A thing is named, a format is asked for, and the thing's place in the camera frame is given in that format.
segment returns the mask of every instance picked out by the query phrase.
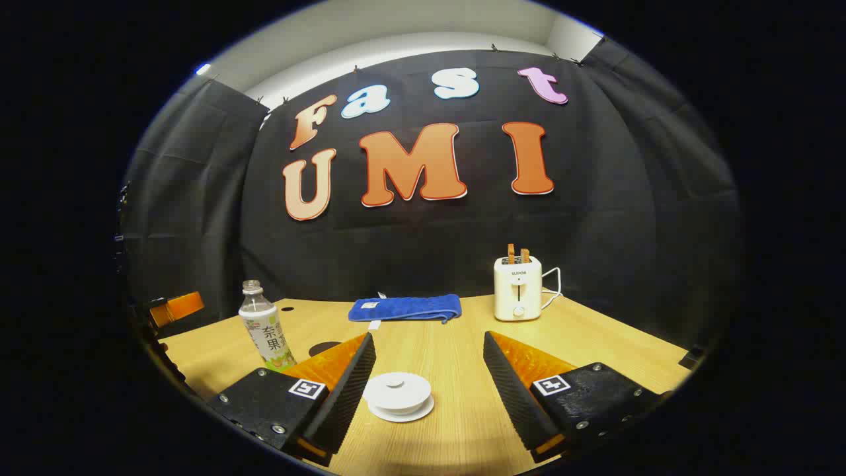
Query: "black fabric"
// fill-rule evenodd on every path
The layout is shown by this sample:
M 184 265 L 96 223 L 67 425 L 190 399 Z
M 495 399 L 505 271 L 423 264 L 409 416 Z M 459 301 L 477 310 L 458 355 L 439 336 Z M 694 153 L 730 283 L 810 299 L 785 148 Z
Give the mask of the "black fabric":
M 637 143 L 655 204 L 658 318 L 636 327 L 704 347 L 740 298 L 744 237 L 731 173 L 699 114 L 648 64 L 608 38 L 583 63 Z
M 197 76 L 165 104 L 135 150 L 124 179 L 131 183 L 123 226 L 133 297 L 199 291 L 206 305 L 161 337 L 238 311 L 241 192 L 267 110 Z
M 378 64 L 316 86 L 275 109 L 262 127 L 241 203 L 244 269 L 269 298 L 353 301 L 388 296 L 493 293 L 494 258 L 509 242 L 544 268 L 560 266 L 563 294 L 626 324 L 690 348 L 728 299 L 739 249 L 738 205 L 728 168 L 706 127 L 660 75 L 603 42 L 579 67 L 528 53 L 429 53 Z M 434 95 L 444 68 L 477 73 L 479 92 Z M 544 101 L 519 69 L 558 79 L 565 105 Z M 379 113 L 343 119 L 346 98 L 387 86 Z M 294 116 L 335 94 L 317 136 L 297 150 Z M 545 196 L 511 188 L 514 149 L 502 125 L 544 127 Z M 454 149 L 467 196 L 429 202 L 396 196 L 365 208 L 366 155 L 359 139 L 391 131 L 410 150 L 420 130 L 459 127 Z M 303 198 L 315 193 L 311 157 L 334 148 L 332 195 L 316 219 L 298 222 L 284 203 L 282 169 L 306 160 Z M 388 181 L 388 188 L 393 184 Z M 550 280 L 547 286 L 554 286 Z

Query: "white cable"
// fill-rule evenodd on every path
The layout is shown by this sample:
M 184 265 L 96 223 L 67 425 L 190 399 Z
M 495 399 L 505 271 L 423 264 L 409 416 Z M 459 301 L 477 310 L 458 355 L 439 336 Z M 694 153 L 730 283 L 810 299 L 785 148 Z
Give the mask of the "white cable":
M 547 291 L 547 290 L 541 290 L 541 292 L 546 292 L 546 293 L 549 293 L 549 294 L 554 294 L 554 295 L 555 295 L 555 296 L 553 296 L 553 297 L 550 297 L 550 298 L 549 298 L 549 301 L 547 301 L 547 303 L 546 303 L 546 304 L 544 304 L 543 306 L 541 306 L 541 310 L 546 309 L 546 308 L 547 308 L 547 306 L 549 306 L 550 304 L 552 304 L 552 300 L 553 300 L 553 299 L 555 299 L 555 298 L 556 298 L 556 297 L 558 297 L 558 296 L 562 296 L 562 294 L 561 294 L 561 269 L 560 269 L 559 267 L 552 268 L 552 269 L 550 269 L 549 271 L 546 271 L 544 274 L 541 274 L 541 279 L 543 279 L 543 278 L 544 278 L 547 274 L 550 274 L 552 271 L 557 271 L 557 275 L 558 275 L 558 291 Z

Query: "folded towel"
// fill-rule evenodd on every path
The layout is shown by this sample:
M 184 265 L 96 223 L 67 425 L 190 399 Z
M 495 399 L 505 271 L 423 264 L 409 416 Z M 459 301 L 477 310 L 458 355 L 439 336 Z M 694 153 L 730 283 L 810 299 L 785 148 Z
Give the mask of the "folded towel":
M 454 294 L 438 297 L 389 297 L 359 299 L 349 310 L 354 322 L 375 320 L 425 320 L 442 318 L 446 324 L 461 315 L 461 302 Z

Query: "plastic bottle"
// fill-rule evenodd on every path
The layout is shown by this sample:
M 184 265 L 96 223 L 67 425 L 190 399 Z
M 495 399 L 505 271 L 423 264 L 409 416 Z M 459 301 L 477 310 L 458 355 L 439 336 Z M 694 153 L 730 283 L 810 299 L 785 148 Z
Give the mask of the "plastic bottle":
M 244 304 L 238 314 L 243 319 L 244 327 L 250 334 L 255 348 L 264 359 L 265 366 L 275 372 L 282 372 L 297 362 L 282 334 L 279 310 L 262 292 L 264 290 L 258 280 L 244 281 Z

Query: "wooden table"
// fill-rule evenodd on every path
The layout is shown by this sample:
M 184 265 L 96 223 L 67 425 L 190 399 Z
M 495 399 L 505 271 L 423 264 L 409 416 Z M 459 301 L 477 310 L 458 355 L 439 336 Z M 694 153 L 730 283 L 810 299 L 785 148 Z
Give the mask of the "wooden table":
M 294 308 L 280 316 L 298 362 L 309 358 L 313 345 L 352 339 L 367 332 L 369 325 L 348 321 L 351 302 L 284 299 L 277 306 Z M 656 393 L 675 389 L 689 372 L 678 365 L 685 349 L 565 297 L 527 322 L 497 321 L 493 296 L 463 298 L 461 307 L 462 316 L 446 324 L 383 321 L 370 331 L 376 346 L 371 377 L 386 372 L 421 375 L 431 383 L 435 408 L 420 420 L 390 423 L 370 413 L 362 399 L 330 471 L 496 476 L 540 466 L 520 443 L 482 359 L 488 330 L 577 367 L 606 363 Z M 238 316 L 162 342 L 168 344 L 168 355 L 187 384 L 206 399 L 263 365 Z

